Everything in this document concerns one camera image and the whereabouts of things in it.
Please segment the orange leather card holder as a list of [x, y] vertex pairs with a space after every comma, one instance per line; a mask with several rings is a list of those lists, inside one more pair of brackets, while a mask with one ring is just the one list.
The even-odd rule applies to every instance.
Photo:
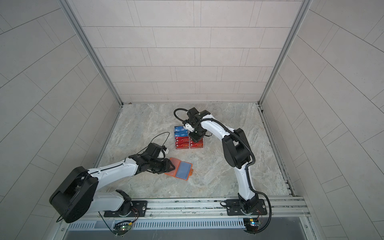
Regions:
[[176, 158], [170, 158], [170, 161], [175, 169], [165, 173], [165, 175], [187, 181], [193, 174], [193, 164], [181, 161]]

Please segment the clear acrylic card display stand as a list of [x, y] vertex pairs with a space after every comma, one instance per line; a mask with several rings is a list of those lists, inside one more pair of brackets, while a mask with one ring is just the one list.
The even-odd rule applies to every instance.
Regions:
[[195, 143], [189, 136], [189, 133], [183, 126], [174, 127], [175, 147], [177, 150], [202, 149], [204, 147], [203, 139]]

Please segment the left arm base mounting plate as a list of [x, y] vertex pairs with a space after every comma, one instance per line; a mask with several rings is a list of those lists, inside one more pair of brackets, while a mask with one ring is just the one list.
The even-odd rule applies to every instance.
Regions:
[[147, 210], [147, 201], [130, 201], [123, 203], [117, 211], [105, 211], [103, 217], [106, 218], [133, 218], [144, 217]]

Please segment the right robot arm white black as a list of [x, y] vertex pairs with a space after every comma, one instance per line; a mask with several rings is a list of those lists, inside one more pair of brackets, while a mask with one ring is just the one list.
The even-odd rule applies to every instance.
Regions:
[[225, 126], [208, 111], [199, 112], [192, 108], [187, 110], [187, 116], [188, 119], [183, 121], [183, 125], [194, 143], [199, 142], [206, 132], [210, 132], [222, 142], [225, 160], [235, 170], [240, 207], [245, 214], [255, 212], [259, 197], [248, 170], [255, 158], [244, 131]]

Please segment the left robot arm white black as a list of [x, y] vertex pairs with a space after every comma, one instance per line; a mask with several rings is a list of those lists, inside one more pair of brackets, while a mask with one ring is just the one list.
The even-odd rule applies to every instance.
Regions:
[[100, 189], [126, 177], [143, 172], [164, 174], [175, 170], [166, 157], [165, 146], [150, 143], [142, 154], [130, 155], [124, 160], [104, 167], [74, 168], [52, 193], [49, 203], [59, 213], [59, 220], [73, 223], [82, 216], [95, 212], [112, 212], [128, 216], [133, 210], [131, 197], [122, 190], [102, 193]]

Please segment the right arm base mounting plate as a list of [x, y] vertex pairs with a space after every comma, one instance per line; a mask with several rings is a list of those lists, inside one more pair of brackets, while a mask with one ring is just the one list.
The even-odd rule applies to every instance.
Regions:
[[227, 199], [221, 201], [221, 206], [226, 208], [228, 216], [266, 216], [267, 205], [263, 199], [258, 199], [251, 210], [244, 210], [246, 204], [241, 204], [239, 199]]

